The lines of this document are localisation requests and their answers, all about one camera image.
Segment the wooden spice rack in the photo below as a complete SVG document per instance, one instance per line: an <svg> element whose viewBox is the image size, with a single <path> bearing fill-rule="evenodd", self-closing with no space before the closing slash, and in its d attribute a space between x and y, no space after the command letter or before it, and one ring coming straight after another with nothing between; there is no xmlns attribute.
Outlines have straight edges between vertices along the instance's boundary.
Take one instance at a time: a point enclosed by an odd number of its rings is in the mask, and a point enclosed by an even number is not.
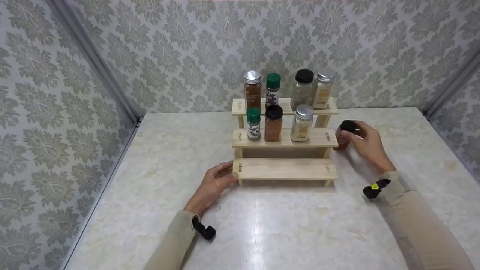
<svg viewBox="0 0 480 270"><path fill-rule="evenodd" d="M279 105L283 108L284 116L293 116L294 111L290 108L290 98L280 98ZM262 99L262 115L265 114L265 99ZM311 129L310 138L306 142L292 142L290 129L283 128L281 141L265 142L262 139L252 142L247 137L247 129L244 128L244 116L246 116L245 99L234 98L232 115L238 117L239 129L233 131L232 147L236 150L236 158L233 161L233 171L239 174L239 185L243 180L309 180L324 181L329 186L332 180L336 180L335 165L329 159L330 150L338 146L335 131L326 128L330 117L338 114L338 109L333 98L329 99L328 107L324 110L314 110L317 115L314 128ZM266 152L272 149L284 149L295 151L292 158L246 158L244 150L258 150ZM318 153L317 158L304 158L302 149L311 149Z"/></svg>

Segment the silver lid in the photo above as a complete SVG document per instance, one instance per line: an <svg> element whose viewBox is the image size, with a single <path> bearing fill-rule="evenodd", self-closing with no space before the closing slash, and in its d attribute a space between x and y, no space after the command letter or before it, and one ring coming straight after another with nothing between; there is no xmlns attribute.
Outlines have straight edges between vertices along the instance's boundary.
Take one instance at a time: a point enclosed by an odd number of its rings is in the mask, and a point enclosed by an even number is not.
<svg viewBox="0 0 480 270"><path fill-rule="evenodd" d="M330 82L335 80L335 75L336 75L335 70L329 67L321 68L317 71L317 79L319 79L322 82Z"/></svg>
<svg viewBox="0 0 480 270"><path fill-rule="evenodd" d="M301 104L297 107L295 115L302 120L313 119L313 108L307 104Z"/></svg>
<svg viewBox="0 0 480 270"><path fill-rule="evenodd" d="M256 70L249 70L243 75L243 81L250 85L254 85L260 82L260 77L260 72Z"/></svg>

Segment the black clip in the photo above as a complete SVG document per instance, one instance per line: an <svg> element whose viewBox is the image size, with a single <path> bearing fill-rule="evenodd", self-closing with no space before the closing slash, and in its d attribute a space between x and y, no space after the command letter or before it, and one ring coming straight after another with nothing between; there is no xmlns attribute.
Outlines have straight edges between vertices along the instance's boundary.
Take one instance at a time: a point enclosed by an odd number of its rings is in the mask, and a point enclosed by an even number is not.
<svg viewBox="0 0 480 270"><path fill-rule="evenodd" d="M369 200L375 199L382 191L382 188L386 187L388 184L390 184L390 182L391 182L390 179L380 179L377 182L375 182L373 185L366 186L363 189L363 193Z"/></svg>
<svg viewBox="0 0 480 270"><path fill-rule="evenodd" d="M205 229L205 226L200 223L197 216L193 216L192 225L193 228L208 241L211 241L216 235L216 230L212 226L208 226Z"/></svg>

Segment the green lid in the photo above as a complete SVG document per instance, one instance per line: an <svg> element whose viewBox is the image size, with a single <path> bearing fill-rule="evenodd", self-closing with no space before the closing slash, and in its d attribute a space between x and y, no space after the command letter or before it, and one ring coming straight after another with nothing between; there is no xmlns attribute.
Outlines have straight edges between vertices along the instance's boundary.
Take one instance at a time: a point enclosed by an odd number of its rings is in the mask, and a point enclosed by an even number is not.
<svg viewBox="0 0 480 270"><path fill-rule="evenodd" d="M247 110L247 121L250 123L260 122L260 109L253 107Z"/></svg>
<svg viewBox="0 0 480 270"><path fill-rule="evenodd" d="M267 75L267 87L268 88L280 88L281 76L278 73L269 73Z"/></svg>

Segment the person's left hand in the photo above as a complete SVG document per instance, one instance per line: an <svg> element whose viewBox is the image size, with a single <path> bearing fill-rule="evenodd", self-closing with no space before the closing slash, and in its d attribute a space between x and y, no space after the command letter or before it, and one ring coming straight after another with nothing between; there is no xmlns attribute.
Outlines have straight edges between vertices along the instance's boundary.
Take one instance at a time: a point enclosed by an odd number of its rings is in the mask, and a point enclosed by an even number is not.
<svg viewBox="0 0 480 270"><path fill-rule="evenodd" d="M209 169L197 191L188 201L184 211L201 217L229 185L238 180L238 174L232 173L233 161L223 162Z"/></svg>

